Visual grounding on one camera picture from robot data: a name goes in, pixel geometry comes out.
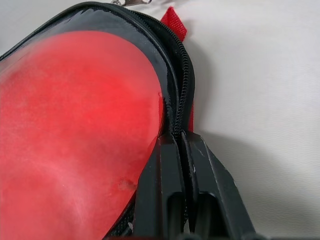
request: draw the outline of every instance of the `white backdrop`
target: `white backdrop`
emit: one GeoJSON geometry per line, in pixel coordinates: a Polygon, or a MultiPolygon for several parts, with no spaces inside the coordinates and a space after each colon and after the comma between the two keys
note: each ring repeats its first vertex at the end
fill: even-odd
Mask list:
{"type": "MultiPolygon", "coordinates": [[[[0,54],[79,0],[0,0],[0,54]]],[[[153,0],[189,33],[195,131],[233,175],[256,230],[320,237],[320,1],[153,0]]]]}

